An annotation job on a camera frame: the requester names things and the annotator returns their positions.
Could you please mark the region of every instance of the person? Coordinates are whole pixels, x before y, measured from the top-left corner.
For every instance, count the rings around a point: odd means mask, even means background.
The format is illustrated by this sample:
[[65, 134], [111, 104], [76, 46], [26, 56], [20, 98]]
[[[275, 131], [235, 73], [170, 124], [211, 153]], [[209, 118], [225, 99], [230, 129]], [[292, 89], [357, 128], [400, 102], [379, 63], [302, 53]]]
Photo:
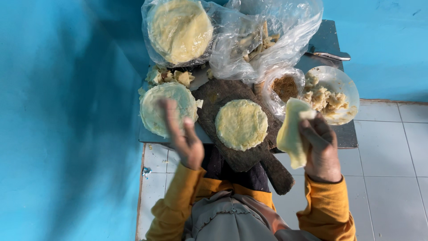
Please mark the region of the person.
[[183, 120], [182, 135], [175, 101], [164, 99], [160, 105], [181, 163], [165, 198], [152, 208], [146, 240], [356, 240], [336, 135], [321, 114], [299, 123], [311, 144], [305, 167], [308, 204], [297, 212], [300, 230], [292, 230], [275, 212], [261, 166], [233, 173], [216, 148], [206, 154], [189, 118]]

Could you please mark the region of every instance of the tiled floor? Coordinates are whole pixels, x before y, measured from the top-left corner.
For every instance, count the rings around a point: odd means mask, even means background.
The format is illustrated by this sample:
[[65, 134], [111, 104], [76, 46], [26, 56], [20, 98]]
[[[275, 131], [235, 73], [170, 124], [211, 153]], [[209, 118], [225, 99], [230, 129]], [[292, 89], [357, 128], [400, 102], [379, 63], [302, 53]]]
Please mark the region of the tiled floor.
[[[361, 101], [355, 117], [358, 149], [339, 150], [348, 185], [351, 213], [359, 241], [428, 240], [428, 105]], [[288, 154], [276, 154], [290, 166]], [[143, 239], [179, 162], [174, 151], [146, 144], [137, 236]], [[303, 169], [289, 171], [296, 180], [284, 196], [273, 194], [277, 212], [298, 229], [296, 212], [306, 207]]]

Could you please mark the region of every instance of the brown powder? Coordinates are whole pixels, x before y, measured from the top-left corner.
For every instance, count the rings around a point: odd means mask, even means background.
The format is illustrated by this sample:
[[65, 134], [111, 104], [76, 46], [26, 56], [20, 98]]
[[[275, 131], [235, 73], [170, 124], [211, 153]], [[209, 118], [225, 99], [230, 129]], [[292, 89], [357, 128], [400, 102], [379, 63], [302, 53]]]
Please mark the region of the brown powder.
[[297, 98], [297, 86], [294, 83], [293, 77], [284, 76], [277, 78], [270, 87], [285, 103], [287, 103], [290, 97]]

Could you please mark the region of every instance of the plastic bag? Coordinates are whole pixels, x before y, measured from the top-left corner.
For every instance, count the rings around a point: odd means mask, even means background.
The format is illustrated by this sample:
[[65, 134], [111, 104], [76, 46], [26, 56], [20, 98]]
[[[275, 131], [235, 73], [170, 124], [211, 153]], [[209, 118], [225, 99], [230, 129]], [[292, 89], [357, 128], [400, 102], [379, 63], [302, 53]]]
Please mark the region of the plastic bag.
[[[155, 15], [154, 12], [157, 8], [160, 8], [162, 4], [171, 3], [172, 1], [185, 0], [147, 0], [141, 7], [141, 14], [143, 17], [141, 28], [144, 36], [144, 42], [146, 44], [146, 48], [150, 58], [157, 64], [169, 68], [198, 65], [206, 63], [209, 59], [211, 59], [212, 53], [219, 57], [223, 57], [224, 54], [229, 54], [228, 56], [231, 56], [232, 58], [234, 56], [242, 57], [243, 55], [245, 55], [244, 53], [252, 51], [256, 46], [261, 43], [261, 37], [256, 33], [259, 27], [259, 23], [257, 22], [258, 16], [246, 16], [245, 14], [237, 12], [236, 10], [228, 9], [213, 2], [205, 2], [203, 0], [189, 0], [192, 3], [202, 5], [202, 8], [208, 15], [211, 21], [211, 25], [213, 27], [211, 33], [212, 37], [207, 47], [205, 48], [205, 51], [200, 56], [192, 58], [191, 60], [186, 62], [172, 63], [166, 60], [161, 54], [159, 54], [155, 50], [155, 48], [153, 47], [153, 42], [151, 41], [151, 39], [154, 39], [153, 34], [149, 35], [149, 28], [150, 24], [152, 23], [152, 19], [154, 19], [155, 17], [155, 19], [171, 19], [171, 16], [168, 16], [168, 14]], [[190, 32], [193, 32], [193, 30], [195, 29], [199, 28], [189, 27], [189, 30], [191, 30]], [[209, 29], [205, 32], [202, 31], [202, 34], [198, 36], [207, 36], [209, 35], [208, 32]], [[171, 33], [167, 34], [168, 35], [166, 39], [169, 39], [169, 37], [173, 36], [174, 34], [177, 34], [177, 32], [171, 30]], [[197, 45], [199, 42], [198, 39], [191, 41], [194, 42], [193, 45]], [[177, 49], [177, 52], [179, 53], [184, 51], [191, 51], [191, 48], [185, 48], [185, 46], [180, 46], [180, 48]]]
[[[279, 34], [273, 46], [250, 60], [252, 71], [235, 74], [246, 84], [260, 83], [267, 73], [296, 65], [318, 31], [323, 13], [321, 0], [230, 0], [225, 6], [266, 21], [269, 36]], [[241, 62], [236, 60], [230, 65], [239, 66]], [[213, 72], [215, 77], [222, 74]]]
[[281, 68], [276, 69], [265, 76], [265, 82], [262, 89], [263, 104], [271, 111], [271, 113], [280, 121], [285, 119], [285, 102], [283, 102], [275, 91], [272, 90], [271, 85], [277, 78], [284, 76], [293, 77], [294, 83], [297, 87], [297, 98], [301, 99], [303, 96], [303, 89], [305, 88], [305, 74], [300, 69], [296, 68]]

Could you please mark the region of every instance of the round pastry dough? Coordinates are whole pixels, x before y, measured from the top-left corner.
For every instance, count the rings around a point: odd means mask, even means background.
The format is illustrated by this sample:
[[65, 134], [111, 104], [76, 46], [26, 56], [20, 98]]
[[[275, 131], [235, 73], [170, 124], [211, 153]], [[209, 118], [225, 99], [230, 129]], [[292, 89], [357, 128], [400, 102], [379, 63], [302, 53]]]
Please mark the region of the round pastry dough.
[[235, 99], [220, 108], [215, 118], [215, 128], [218, 138], [225, 146], [245, 151], [264, 140], [268, 130], [268, 117], [257, 103]]
[[149, 10], [147, 17], [150, 43], [168, 62], [197, 58], [211, 41], [213, 26], [200, 1], [160, 3]]
[[177, 112], [179, 113], [178, 126], [183, 127], [183, 117], [190, 117], [193, 122], [198, 120], [196, 113], [197, 102], [190, 90], [179, 83], [164, 83], [148, 90], [140, 97], [140, 115], [144, 127], [154, 134], [169, 137], [163, 110], [158, 106], [158, 100], [170, 98], [177, 101]]

